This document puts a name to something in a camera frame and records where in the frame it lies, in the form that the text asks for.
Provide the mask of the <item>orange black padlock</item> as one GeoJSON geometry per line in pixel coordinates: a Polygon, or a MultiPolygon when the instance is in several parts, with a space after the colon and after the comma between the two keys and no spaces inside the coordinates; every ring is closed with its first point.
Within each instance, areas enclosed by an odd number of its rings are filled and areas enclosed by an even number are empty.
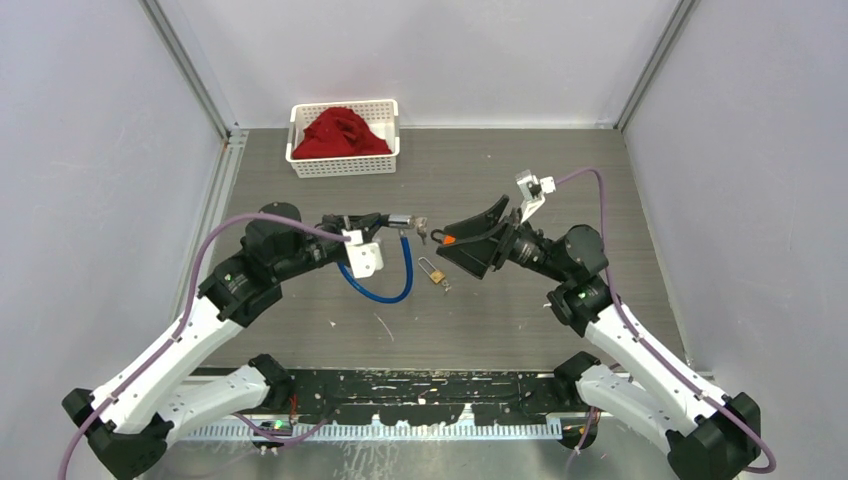
{"type": "Polygon", "coordinates": [[[455,244],[457,241],[454,236],[447,234],[442,229],[433,229],[430,232],[430,238],[433,242],[437,244],[438,247],[449,246],[455,244]]]}

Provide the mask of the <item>blue cable lock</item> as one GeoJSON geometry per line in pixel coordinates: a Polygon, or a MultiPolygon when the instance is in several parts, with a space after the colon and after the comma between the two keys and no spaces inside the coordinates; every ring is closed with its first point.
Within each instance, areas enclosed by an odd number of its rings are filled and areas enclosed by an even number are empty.
{"type": "Polygon", "coordinates": [[[377,232],[365,232],[368,240],[381,244],[384,268],[370,278],[355,279],[349,269],[345,247],[337,270],[347,285],[360,296],[382,305],[398,304],[407,299],[414,285],[412,245],[413,214],[382,213],[383,226],[377,232]]]}

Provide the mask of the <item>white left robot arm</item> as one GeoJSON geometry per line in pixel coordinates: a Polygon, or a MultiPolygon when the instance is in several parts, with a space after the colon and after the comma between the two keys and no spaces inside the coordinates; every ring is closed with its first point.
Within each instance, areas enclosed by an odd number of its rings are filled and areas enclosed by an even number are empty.
{"type": "Polygon", "coordinates": [[[328,265],[342,267],[350,279],[370,277],[383,266],[376,233],[408,222],[397,214],[329,214],[308,225],[296,206],[284,202],[227,219],[226,227],[245,227],[239,249],[202,277],[216,234],[204,239],[183,310],[173,323],[109,381],[95,389],[76,388],[63,399],[76,432],[61,457],[58,477],[68,475],[81,441],[113,478],[134,479],[188,434],[227,415],[256,407],[269,413],[285,409],[293,382],[267,354],[189,391],[182,391],[181,384],[280,301],[285,281],[328,265]]]}

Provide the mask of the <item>brass padlock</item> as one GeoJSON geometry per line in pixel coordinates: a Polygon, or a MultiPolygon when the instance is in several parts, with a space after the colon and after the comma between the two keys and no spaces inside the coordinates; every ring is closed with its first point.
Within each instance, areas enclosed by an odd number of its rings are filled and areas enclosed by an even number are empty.
{"type": "Polygon", "coordinates": [[[446,280],[446,275],[438,269],[428,258],[419,257],[417,260],[419,267],[427,274],[428,278],[437,285],[441,285],[446,280]]]}

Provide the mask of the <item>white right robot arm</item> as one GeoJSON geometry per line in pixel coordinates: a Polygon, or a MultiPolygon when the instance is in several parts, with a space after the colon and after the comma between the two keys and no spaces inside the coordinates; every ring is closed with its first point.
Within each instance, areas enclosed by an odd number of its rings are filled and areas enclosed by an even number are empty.
{"type": "Polygon", "coordinates": [[[609,261],[601,234],[579,224],[552,240],[508,209],[508,196],[431,233],[437,254],[481,279],[507,262],[556,282],[547,300],[557,320],[601,349],[631,376],[587,352],[554,371],[567,410],[606,411],[649,440],[680,479],[733,479],[763,453],[759,405],[728,395],[676,358],[639,322],[601,272],[609,261]]]}

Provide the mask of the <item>small silver key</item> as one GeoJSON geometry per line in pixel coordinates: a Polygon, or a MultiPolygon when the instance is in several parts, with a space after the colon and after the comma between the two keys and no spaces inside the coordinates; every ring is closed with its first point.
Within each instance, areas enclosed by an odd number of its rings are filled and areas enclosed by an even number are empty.
{"type": "Polygon", "coordinates": [[[412,220],[413,229],[415,230],[418,237],[421,239],[422,244],[425,245],[428,239],[428,219],[424,216],[415,216],[412,220]]]}

